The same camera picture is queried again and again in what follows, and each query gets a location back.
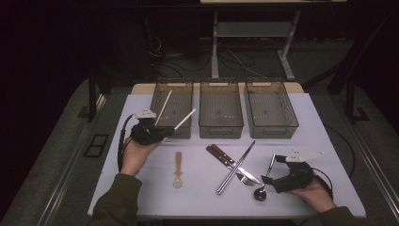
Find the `person's arm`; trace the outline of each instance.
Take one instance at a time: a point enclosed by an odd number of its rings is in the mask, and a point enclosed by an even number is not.
[[[302,198],[319,215],[324,226],[357,226],[359,221],[355,219],[345,206],[337,207],[323,186],[316,179],[305,188],[299,188],[289,193]]]
[[[97,200],[89,226],[137,225],[137,196],[141,182],[135,176],[158,145],[140,145],[126,138],[122,169],[115,176],[111,188]]]

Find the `metal frame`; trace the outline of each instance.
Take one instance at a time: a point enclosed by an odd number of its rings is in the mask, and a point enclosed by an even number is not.
[[[218,78],[218,63],[217,63],[217,37],[285,37],[285,44],[281,50],[278,50],[279,60],[284,73],[288,80],[294,80],[294,74],[291,70],[290,63],[287,59],[288,50],[290,49],[291,42],[293,41],[296,25],[299,20],[300,10],[297,10],[294,14],[293,20],[288,22],[288,27],[284,23],[273,23],[264,22],[262,28],[259,28],[260,23],[220,23],[217,19],[217,11],[214,13],[214,36],[213,36],[213,48],[212,48],[212,77]],[[247,24],[246,31],[239,31],[230,29],[231,27],[240,28],[243,24]]]

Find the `knife handle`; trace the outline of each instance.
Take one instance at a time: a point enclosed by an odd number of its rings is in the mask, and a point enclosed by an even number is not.
[[[219,149],[219,147],[217,147],[215,144],[212,144],[211,148],[218,152],[221,156],[223,156],[227,161],[229,161],[230,164],[234,163],[234,160],[232,160],[232,158],[230,158],[225,152]]]
[[[215,149],[213,149],[211,146],[206,147],[206,150],[211,153],[215,158],[217,158],[223,165],[226,167],[230,167],[231,164],[224,158],[222,157]]]

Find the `green sleeve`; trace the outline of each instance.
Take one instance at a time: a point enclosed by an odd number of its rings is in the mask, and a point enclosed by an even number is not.
[[[141,182],[119,173],[111,188],[97,200],[89,226],[137,225],[137,196]]]
[[[358,226],[359,221],[353,217],[346,206],[330,209],[319,215],[323,226]]]

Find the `gray floor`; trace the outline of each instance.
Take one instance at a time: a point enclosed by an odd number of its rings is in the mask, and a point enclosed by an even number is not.
[[[222,41],[218,45],[219,76],[240,79],[259,76],[243,69],[231,54],[234,53],[254,72],[267,77],[282,77],[284,71],[279,65],[276,54],[276,50],[282,44],[280,40]],[[295,41],[288,55],[295,81],[304,83],[331,68],[345,56],[351,44],[351,41],[347,40]],[[209,57],[210,52],[207,50],[200,60],[170,56],[169,58],[173,59],[167,60],[168,66],[159,68],[159,75],[198,79],[210,77],[210,63],[207,63]],[[396,164],[399,155],[398,135],[361,89],[356,90],[355,104],[356,107],[365,110],[370,120],[359,121],[356,125],[348,123],[343,115],[344,93],[329,95],[326,92],[328,82],[329,78],[305,91],[311,95],[348,173],[353,166],[351,149],[355,153],[356,167],[351,180],[367,214],[367,218],[361,221],[363,225],[398,225],[398,220],[390,208],[390,202],[387,202],[389,200],[387,193],[395,194],[399,188],[395,176],[399,169]],[[81,118],[82,111],[88,106],[87,81],[76,90],[1,225],[87,224],[88,206],[130,89],[115,88],[112,94],[105,96],[106,101],[103,105],[99,105],[99,113],[91,123],[87,123],[87,118]],[[104,152],[99,158],[84,157],[83,154],[95,135],[108,135]],[[375,165],[367,160],[370,159],[370,154],[382,169],[382,173],[374,172]],[[381,177],[387,178],[388,183],[381,184],[378,179]],[[264,220],[156,223],[158,225],[277,225],[277,222]],[[320,222],[317,218],[313,218],[303,225],[320,225]]]

